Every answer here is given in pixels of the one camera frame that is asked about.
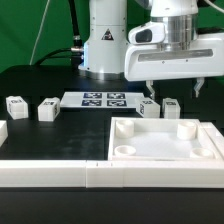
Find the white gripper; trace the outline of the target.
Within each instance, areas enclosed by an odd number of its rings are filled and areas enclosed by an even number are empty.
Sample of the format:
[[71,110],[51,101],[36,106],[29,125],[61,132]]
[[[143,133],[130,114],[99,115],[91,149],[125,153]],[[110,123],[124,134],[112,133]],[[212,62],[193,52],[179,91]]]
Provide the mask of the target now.
[[187,50],[164,51],[156,45],[130,45],[124,74],[128,81],[146,81],[153,100],[152,80],[197,78],[194,91],[198,98],[204,77],[224,75],[224,33],[199,35]]

